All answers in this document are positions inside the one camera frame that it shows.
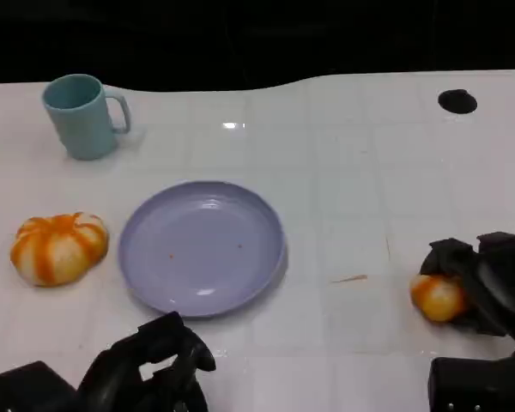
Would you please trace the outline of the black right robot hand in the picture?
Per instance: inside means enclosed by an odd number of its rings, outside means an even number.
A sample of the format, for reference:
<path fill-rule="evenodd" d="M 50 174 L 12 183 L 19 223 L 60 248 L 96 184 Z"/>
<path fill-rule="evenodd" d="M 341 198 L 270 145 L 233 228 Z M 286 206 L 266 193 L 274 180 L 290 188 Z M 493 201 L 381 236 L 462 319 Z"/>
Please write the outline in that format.
<path fill-rule="evenodd" d="M 421 273 L 447 276 L 463 289 L 467 308 L 450 324 L 515 341 L 515 234 L 485 233 L 477 239 L 477 250 L 454 238 L 432 242 Z"/>

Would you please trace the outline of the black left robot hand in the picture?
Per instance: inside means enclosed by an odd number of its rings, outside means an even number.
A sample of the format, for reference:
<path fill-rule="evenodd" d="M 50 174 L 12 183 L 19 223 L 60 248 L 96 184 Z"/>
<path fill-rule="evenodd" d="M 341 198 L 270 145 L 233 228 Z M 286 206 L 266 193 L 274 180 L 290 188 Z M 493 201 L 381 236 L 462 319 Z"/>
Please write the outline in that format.
<path fill-rule="evenodd" d="M 177 312 L 99 353 L 78 389 L 80 411 L 207 411 L 197 371 L 216 370 L 204 341 Z"/>

